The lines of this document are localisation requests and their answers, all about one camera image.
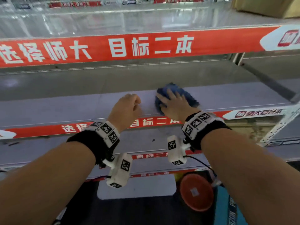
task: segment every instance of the person's left hand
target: person's left hand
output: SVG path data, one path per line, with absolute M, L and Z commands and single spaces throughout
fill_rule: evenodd
M 136 94 L 123 96 L 114 105 L 107 120 L 121 133 L 142 114 L 140 103 L 141 99 Z

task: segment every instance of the black cable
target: black cable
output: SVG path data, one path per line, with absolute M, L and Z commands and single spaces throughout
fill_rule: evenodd
M 193 157 L 193 156 L 190 156 L 190 155 L 184 155 L 183 157 L 184 157 L 184 158 L 185 158 L 185 157 L 189 157 L 189 158 L 192 158 L 192 159 L 194 159 L 194 160 L 197 160 L 198 162 L 200 162 L 200 163 L 202 163 L 204 166 L 206 166 L 208 169 L 212 170 L 212 169 L 211 169 L 209 166 L 207 166 L 204 162 L 200 161 L 199 159 L 197 159 L 197 158 L 195 158 L 195 157 Z
M 89 179 L 88 181 L 94 181 L 94 180 L 96 180 L 98 178 L 112 178 L 112 177 L 109 176 L 109 175 L 103 175 L 103 176 L 99 176 L 99 177 L 96 177 L 96 178 Z

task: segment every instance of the person's left arm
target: person's left arm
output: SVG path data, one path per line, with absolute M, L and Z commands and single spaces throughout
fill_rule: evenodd
M 137 95 L 125 95 L 114 106 L 108 121 L 122 132 L 141 114 L 140 103 Z M 95 162 L 95 155 L 87 146 L 72 141 L 10 174 L 0 181 L 0 224 L 51 224 L 86 180 Z

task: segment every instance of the red plastic bucket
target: red plastic bucket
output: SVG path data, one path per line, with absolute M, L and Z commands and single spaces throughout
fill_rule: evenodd
M 204 212 L 214 202 L 214 192 L 210 183 L 198 174 L 187 174 L 180 184 L 180 194 L 184 202 L 193 210 Z

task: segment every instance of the brown box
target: brown box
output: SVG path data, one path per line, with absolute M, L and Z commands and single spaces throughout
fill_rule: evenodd
M 278 18 L 300 17 L 300 0 L 233 0 L 232 7 Z

